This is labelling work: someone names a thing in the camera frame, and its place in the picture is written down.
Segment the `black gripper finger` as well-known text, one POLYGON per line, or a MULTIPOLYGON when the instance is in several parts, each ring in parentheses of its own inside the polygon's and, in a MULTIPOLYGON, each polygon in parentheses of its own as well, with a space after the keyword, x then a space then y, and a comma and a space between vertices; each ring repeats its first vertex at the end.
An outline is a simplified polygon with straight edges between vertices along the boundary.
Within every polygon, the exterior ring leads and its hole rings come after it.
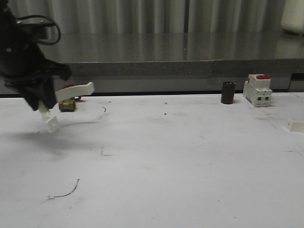
POLYGON ((41 101, 48 109, 52 109, 57 103, 54 80, 52 77, 47 78, 41 85, 41 101))
POLYGON ((43 100, 43 93, 40 90, 41 84, 38 82, 11 83, 11 89, 18 92, 33 111, 38 110, 39 101, 43 100))

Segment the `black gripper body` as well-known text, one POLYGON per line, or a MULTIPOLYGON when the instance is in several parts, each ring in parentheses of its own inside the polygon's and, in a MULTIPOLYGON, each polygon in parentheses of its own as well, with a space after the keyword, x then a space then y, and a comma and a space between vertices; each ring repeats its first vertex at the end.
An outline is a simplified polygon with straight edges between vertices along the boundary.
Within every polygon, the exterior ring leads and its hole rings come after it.
POLYGON ((58 25, 49 20, 49 23, 36 24, 30 30, 19 23, 20 20, 42 18, 41 15, 31 15, 16 18, 7 0, 0 2, 0 73, 10 83, 49 78, 58 76, 68 80, 72 75, 69 66, 45 58, 39 44, 52 45, 38 40, 36 34, 45 27, 55 26, 58 37, 61 38, 58 25))

